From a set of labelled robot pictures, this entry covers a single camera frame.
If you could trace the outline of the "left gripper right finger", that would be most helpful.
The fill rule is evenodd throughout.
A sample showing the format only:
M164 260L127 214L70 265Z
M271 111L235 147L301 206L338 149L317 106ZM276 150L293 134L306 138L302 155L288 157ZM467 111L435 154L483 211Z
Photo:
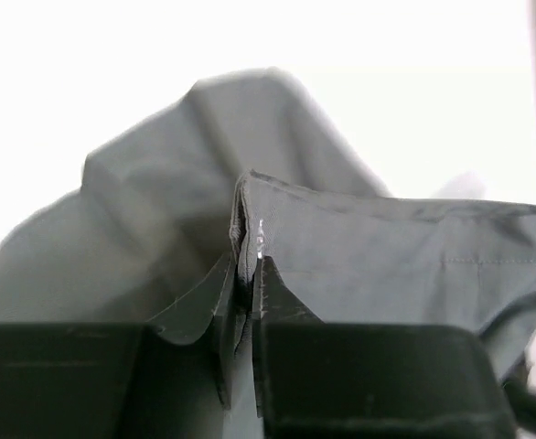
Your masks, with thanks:
M280 321L319 322L318 318L285 285L272 257L263 256L257 261L252 284L252 367L256 412L263 416L264 366L261 342L263 324Z

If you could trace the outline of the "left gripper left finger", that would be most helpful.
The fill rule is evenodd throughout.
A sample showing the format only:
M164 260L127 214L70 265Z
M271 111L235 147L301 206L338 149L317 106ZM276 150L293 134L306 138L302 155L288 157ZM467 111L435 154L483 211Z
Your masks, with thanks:
M176 348L201 346L210 354L212 377L222 406L231 406L236 345L236 263L222 254L194 288L148 320Z

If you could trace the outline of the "grey pleated skirt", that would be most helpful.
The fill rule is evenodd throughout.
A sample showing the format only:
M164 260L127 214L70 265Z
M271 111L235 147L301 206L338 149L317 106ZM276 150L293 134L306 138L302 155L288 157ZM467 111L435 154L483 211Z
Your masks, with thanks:
M536 206L388 198L276 70L197 82L0 245L0 321L146 320L224 252L329 321L434 323L506 374L536 331Z

